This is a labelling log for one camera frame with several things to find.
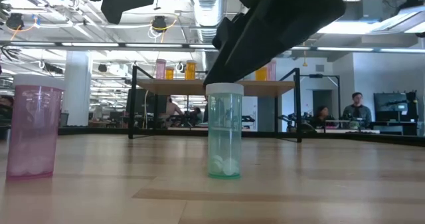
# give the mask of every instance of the wooden shelf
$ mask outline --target wooden shelf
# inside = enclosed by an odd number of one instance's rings
[[[203,80],[138,80],[140,87],[158,95],[205,95]],[[292,81],[239,81],[245,96],[276,97],[294,88]]]

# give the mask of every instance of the pipe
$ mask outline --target pipe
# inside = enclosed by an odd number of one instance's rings
[[[193,0],[195,20],[200,27],[216,27],[224,17],[224,0]],[[199,41],[211,44],[216,29],[197,29]],[[210,70],[216,60],[216,54],[203,52],[203,70]]]

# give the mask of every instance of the pink plastic cup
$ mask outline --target pink plastic cup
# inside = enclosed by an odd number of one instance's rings
[[[56,78],[17,74],[7,179],[51,177],[65,84]]]
[[[157,76],[156,79],[165,79],[165,66],[167,61],[163,59],[157,59]]]

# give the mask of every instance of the orange container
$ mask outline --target orange container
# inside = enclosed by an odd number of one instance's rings
[[[260,68],[255,72],[255,80],[267,81],[268,69],[267,66]]]
[[[186,62],[185,80],[194,80],[197,71],[197,63],[194,60]]]
[[[174,79],[174,68],[166,68],[165,69],[165,79],[173,80]]]

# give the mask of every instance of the wooden table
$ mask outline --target wooden table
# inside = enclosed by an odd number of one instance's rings
[[[325,130],[323,129],[317,129],[317,133],[323,134],[325,133]],[[358,130],[344,130],[344,129],[326,129],[326,134],[346,134],[349,132],[359,132]],[[362,130],[362,132],[368,132],[371,134],[380,134],[379,130]]]
[[[239,81],[245,96],[276,97],[295,87],[292,81]],[[205,95],[203,80],[138,80],[137,84],[158,95]]]

